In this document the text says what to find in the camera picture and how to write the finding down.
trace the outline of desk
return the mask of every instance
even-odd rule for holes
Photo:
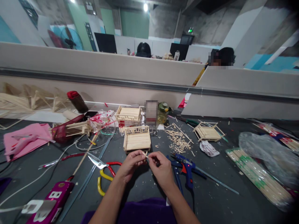
[[[219,122],[218,127],[226,134],[225,138],[229,141],[229,144],[223,139],[218,142],[211,142],[215,149],[220,152],[220,155],[214,158],[209,158],[206,154],[200,151],[199,143],[195,134],[192,133],[192,128],[179,120],[176,122],[175,120],[170,119],[170,123],[175,122],[176,125],[178,125],[181,130],[185,132],[194,142],[192,151],[196,157],[194,157],[190,151],[187,151],[183,155],[186,158],[192,159],[198,167],[240,193],[240,195],[237,195],[221,185],[216,185],[216,183],[209,178],[208,180],[204,180],[203,178],[193,174],[195,195],[194,210],[199,221],[202,224],[259,224],[276,223],[281,218],[284,218],[286,214],[272,205],[245,175],[240,175],[240,170],[225,154],[226,149],[232,148],[232,146],[238,146],[238,135],[240,132],[247,131],[256,133],[257,131],[263,131],[245,119],[231,120],[230,125],[228,125],[228,119],[206,117],[196,119],[207,122]],[[32,123],[35,122],[22,121],[8,130],[1,130],[0,133],[4,134],[12,132]],[[295,128],[298,131],[298,125],[296,128],[295,125],[292,125],[292,122],[289,122],[289,124],[291,125],[291,128]],[[167,138],[167,134],[164,131],[158,130],[158,136],[161,138],[151,137],[152,146],[154,146],[152,147],[152,150],[159,150],[164,155],[171,155],[169,148],[170,140]],[[99,137],[99,141],[96,143],[101,145],[106,142],[108,137],[109,136],[101,135]],[[117,134],[111,140],[102,158],[103,162],[124,161],[126,154],[123,150],[123,141],[124,137],[121,137],[117,131]],[[88,142],[84,141],[79,146],[87,148]],[[98,156],[101,150],[102,148],[93,151],[93,153]],[[78,149],[75,146],[71,147],[67,151],[68,154],[77,152]],[[9,169],[0,175],[0,177],[9,176],[13,178],[13,181],[0,196],[0,201],[3,201],[21,187],[35,180],[44,171],[38,170],[38,166],[57,159],[61,153],[62,149],[55,147],[53,144],[50,144],[50,146],[44,145],[14,161]],[[4,161],[3,152],[0,157],[0,161]],[[34,199],[44,199],[56,182],[66,180],[70,175],[72,175],[80,160],[81,157],[74,157],[60,162],[52,177],[52,170],[49,170],[37,182],[4,203],[3,208],[11,208],[26,204],[51,177],[49,183],[34,196]],[[5,166],[6,164],[0,165],[0,170],[2,170]],[[75,196],[75,193],[82,185],[92,166],[93,163],[91,163],[88,158],[83,161],[80,169],[73,179],[73,182],[78,184],[75,185],[66,206],[70,203],[72,197]],[[83,215],[87,211],[95,210],[98,207],[102,200],[102,196],[100,196],[97,191],[98,176],[99,171],[96,170],[82,198],[75,201],[62,223],[80,223]],[[184,187],[185,181],[185,177],[181,175],[185,199],[190,205],[192,205],[191,193]],[[102,189],[104,192],[107,191],[109,184],[110,181],[102,181]],[[128,184],[124,195],[124,201],[141,201],[150,197],[165,197],[165,195],[160,189],[149,167],[144,166],[142,169],[138,169],[135,172],[131,182]],[[2,213],[0,214],[0,220],[3,223],[13,223],[17,214],[18,211]],[[28,217],[22,215],[16,223],[26,223],[27,219]]]

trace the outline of metal rail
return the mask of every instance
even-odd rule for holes
[[[55,81],[63,81],[63,82],[77,82],[77,83],[107,85],[107,86],[121,86],[121,87],[128,87],[128,88],[149,89],[149,90],[158,90],[158,91],[192,93],[192,94],[205,95],[205,96],[221,96],[221,97],[231,97],[231,98],[239,98],[239,99],[247,99],[247,100],[261,100],[261,101],[270,101],[270,102],[299,104],[299,98],[296,97],[271,96],[271,95],[263,95],[262,93],[252,94],[252,93],[246,93],[240,91],[224,91],[224,90],[201,88],[201,87],[194,87],[194,86],[181,86],[181,85],[172,85],[172,84],[165,84],[165,83],[161,84],[155,82],[141,82],[141,81],[123,80],[123,79],[109,79],[109,78],[86,76],[86,75],[20,70],[20,69],[11,69],[11,68],[0,68],[0,75],[35,78],[35,79],[46,79],[46,80],[55,80]]]

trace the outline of clear plastic bag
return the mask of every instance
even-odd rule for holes
[[[242,132],[239,147],[249,156],[263,160],[270,173],[284,185],[298,188],[299,157],[271,136]]]
[[[111,115],[104,110],[100,110],[98,115],[89,118],[89,124],[93,128],[94,132],[100,131],[112,123]]]
[[[240,148],[227,149],[225,152],[271,203],[282,211],[288,210],[293,202],[291,194],[268,171]]]

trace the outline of ceiling light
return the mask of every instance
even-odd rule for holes
[[[148,10],[148,6],[147,6],[146,3],[144,3],[143,9],[144,9],[145,12],[147,12],[147,10]]]

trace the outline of miniature wooden bed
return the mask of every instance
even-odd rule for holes
[[[115,114],[117,121],[140,121],[141,115],[141,107],[139,108],[122,108],[118,107],[117,112]]]
[[[150,150],[150,147],[150,129],[148,126],[125,129],[124,151],[126,154],[138,149],[146,152]]]
[[[218,141],[225,134],[220,130],[217,126],[218,123],[208,123],[208,122],[200,122],[198,126],[193,129],[193,132],[198,138],[198,141]]]

